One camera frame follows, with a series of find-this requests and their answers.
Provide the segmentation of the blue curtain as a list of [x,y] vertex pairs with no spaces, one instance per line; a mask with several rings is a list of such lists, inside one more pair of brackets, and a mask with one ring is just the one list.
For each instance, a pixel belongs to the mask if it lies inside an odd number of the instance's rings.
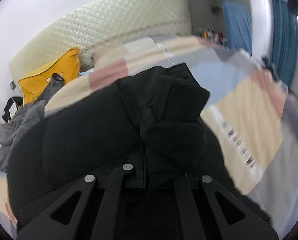
[[288,3],[283,0],[272,0],[273,42],[271,62],[275,65],[278,77],[291,86],[298,49],[298,21]]

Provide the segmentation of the black bag on nightstand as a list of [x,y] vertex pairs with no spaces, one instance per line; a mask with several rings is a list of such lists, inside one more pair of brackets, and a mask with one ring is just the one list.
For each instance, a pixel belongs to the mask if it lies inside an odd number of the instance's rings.
[[20,96],[13,96],[7,101],[2,119],[9,122],[15,115],[18,108],[23,104],[23,98]]

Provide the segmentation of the blue towel on chair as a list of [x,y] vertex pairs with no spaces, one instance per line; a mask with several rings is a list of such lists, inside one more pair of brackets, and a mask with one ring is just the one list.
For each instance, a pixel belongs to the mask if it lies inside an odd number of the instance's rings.
[[221,4],[227,45],[252,53],[251,19],[248,10],[239,3],[225,0]]

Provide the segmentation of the cream quilted headboard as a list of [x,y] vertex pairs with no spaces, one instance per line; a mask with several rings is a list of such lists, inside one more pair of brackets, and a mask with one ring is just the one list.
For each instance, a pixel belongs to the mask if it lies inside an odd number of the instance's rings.
[[9,62],[9,70],[18,82],[74,47],[87,70],[92,53],[113,42],[191,32],[188,0],[95,0],[40,31]]

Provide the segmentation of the bottles on side shelf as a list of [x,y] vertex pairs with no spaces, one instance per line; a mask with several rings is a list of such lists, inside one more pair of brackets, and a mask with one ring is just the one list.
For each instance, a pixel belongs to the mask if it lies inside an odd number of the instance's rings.
[[220,29],[218,32],[215,32],[213,28],[206,28],[202,32],[202,37],[217,45],[221,45],[221,46],[227,45],[227,40]]

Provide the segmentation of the patchwork checked duvet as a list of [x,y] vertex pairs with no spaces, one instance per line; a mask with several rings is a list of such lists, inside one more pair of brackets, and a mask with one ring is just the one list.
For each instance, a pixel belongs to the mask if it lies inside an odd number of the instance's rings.
[[298,100],[244,50],[229,51],[199,37],[145,37],[95,50],[67,51],[79,60],[60,70],[72,77],[45,102],[53,114],[119,77],[185,63],[210,92],[202,119],[220,142],[237,189],[271,217],[280,239],[298,228]]

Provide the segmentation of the grey fleece garment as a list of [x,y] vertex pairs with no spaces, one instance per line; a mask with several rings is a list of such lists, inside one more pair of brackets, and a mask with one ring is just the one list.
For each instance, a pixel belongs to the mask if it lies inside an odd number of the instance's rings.
[[23,135],[44,119],[44,108],[48,101],[64,85],[64,79],[53,74],[51,82],[42,91],[39,97],[18,108],[10,122],[0,127],[0,171],[7,171],[12,150]]

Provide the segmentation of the black puffer jacket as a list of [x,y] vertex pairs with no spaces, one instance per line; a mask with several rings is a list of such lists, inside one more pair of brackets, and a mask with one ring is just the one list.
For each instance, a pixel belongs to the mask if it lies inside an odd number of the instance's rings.
[[156,66],[114,81],[53,114],[22,137],[7,181],[17,231],[61,194],[61,187],[104,167],[140,163],[144,191],[129,193],[135,217],[116,239],[184,239],[174,181],[187,174],[197,205],[199,179],[211,176],[271,226],[269,216],[234,187],[219,142],[201,120],[210,93],[187,65]]

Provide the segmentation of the yellow pillow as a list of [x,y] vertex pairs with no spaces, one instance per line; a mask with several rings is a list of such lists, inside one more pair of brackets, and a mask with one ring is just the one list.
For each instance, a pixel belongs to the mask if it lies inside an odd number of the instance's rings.
[[23,104],[33,102],[51,82],[52,75],[58,74],[64,84],[76,79],[80,72],[78,48],[71,48],[59,58],[46,63],[26,74],[18,81],[23,94]]

